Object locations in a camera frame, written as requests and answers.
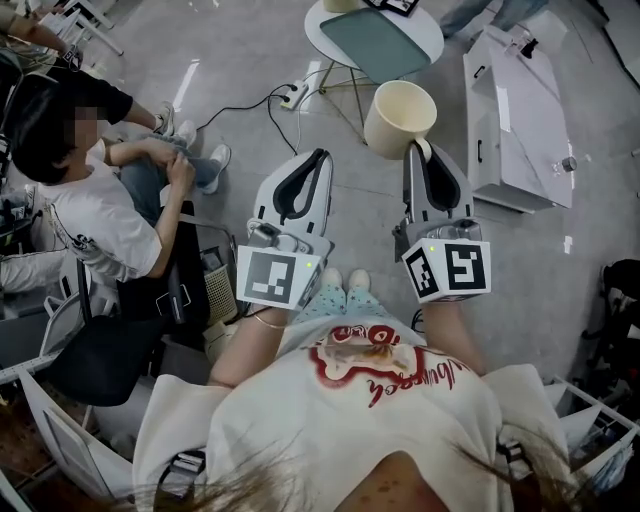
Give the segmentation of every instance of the white cabinet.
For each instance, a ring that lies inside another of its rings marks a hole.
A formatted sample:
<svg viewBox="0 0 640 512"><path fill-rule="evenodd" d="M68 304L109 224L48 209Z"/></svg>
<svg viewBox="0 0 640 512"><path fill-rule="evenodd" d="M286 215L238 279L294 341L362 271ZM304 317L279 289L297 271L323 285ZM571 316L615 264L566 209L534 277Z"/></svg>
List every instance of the white cabinet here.
<svg viewBox="0 0 640 512"><path fill-rule="evenodd" d="M571 207L573 180L554 164L571 155L551 63L505 50L511 36L487 27L464 56L474 196L523 212Z"/></svg>

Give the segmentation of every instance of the white box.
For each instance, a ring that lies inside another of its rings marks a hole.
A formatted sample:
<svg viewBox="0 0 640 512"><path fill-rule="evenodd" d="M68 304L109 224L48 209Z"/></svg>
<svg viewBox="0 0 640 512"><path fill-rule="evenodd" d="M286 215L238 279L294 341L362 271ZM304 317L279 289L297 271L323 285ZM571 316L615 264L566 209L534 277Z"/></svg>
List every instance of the white box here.
<svg viewBox="0 0 640 512"><path fill-rule="evenodd" d="M238 247L236 298L275 308L300 310L322 273L323 258L277 249Z"/></svg>
<svg viewBox="0 0 640 512"><path fill-rule="evenodd" d="M418 302L452 302L491 291L489 242L422 238L403 256Z"/></svg>

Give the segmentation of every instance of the black chair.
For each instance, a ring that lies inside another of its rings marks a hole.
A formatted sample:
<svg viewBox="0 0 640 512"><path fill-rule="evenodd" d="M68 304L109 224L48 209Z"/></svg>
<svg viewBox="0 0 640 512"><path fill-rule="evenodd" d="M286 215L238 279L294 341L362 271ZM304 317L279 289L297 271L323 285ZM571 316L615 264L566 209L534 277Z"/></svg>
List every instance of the black chair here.
<svg viewBox="0 0 640 512"><path fill-rule="evenodd" d="M193 215L193 204L185 201L182 213ZM118 283L121 318L91 316L80 261L78 287L85 325L49 367L49 382L72 400L99 407L125 403L149 364L151 375L158 375L163 339L204 351L210 309L194 225L178 225L162 278Z"/></svg>
<svg viewBox="0 0 640 512"><path fill-rule="evenodd" d="M129 399L149 363L166 320L158 317L128 322L92 317L81 261L78 261L78 285L84 326L49 367L49 382L62 394L83 404L121 405Z"/></svg>

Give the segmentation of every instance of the white t-shirt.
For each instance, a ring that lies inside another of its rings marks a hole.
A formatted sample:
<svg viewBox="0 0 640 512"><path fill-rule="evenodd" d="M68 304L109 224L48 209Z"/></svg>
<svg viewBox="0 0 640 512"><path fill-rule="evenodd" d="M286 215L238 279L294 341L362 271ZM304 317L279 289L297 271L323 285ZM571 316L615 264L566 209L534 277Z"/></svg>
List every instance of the white t-shirt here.
<svg viewBox="0 0 640 512"><path fill-rule="evenodd" d="M62 185L40 185L56 234L102 276L128 281L146 276L162 246L155 229L136 212L127 189L104 163L102 140L87 154L91 175Z"/></svg>
<svg viewBox="0 0 640 512"><path fill-rule="evenodd" d="M508 367L481 379L406 326L382 322L333 317L288 328L278 359L234 390L159 377L136 445L134 485L157 485L174 455L206 446L209 483L284 459L312 510L328 511L383 458L405 451L449 510L511 510L507 487L455 447L494 463L509 421L566 452L536 370Z"/></svg>

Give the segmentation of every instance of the bracelet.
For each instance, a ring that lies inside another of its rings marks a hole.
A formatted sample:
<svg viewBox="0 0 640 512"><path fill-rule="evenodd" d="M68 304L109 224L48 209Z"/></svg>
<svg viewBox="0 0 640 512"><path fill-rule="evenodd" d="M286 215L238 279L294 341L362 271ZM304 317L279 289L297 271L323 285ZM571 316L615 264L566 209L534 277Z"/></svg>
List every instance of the bracelet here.
<svg viewBox="0 0 640 512"><path fill-rule="evenodd" d="M272 329L277 329L280 331L283 331L287 328L286 325L275 325L275 324L270 324L269 322L265 322L262 318L260 318L258 315L253 315L252 318L255 318L258 322L260 322L261 324L266 325L267 327L271 327Z"/></svg>
<svg viewBox="0 0 640 512"><path fill-rule="evenodd" d="M267 308L263 308L260 311L254 311L250 318L255 318L258 322L260 322L261 324L266 325L267 327L270 327L271 329L277 329L277 330L284 330L286 329L286 325L275 325L275 324L270 324L269 322L263 320L262 318L260 318L258 316L258 313L261 313L262 311L266 310L266 309L271 309L270 307Z"/></svg>

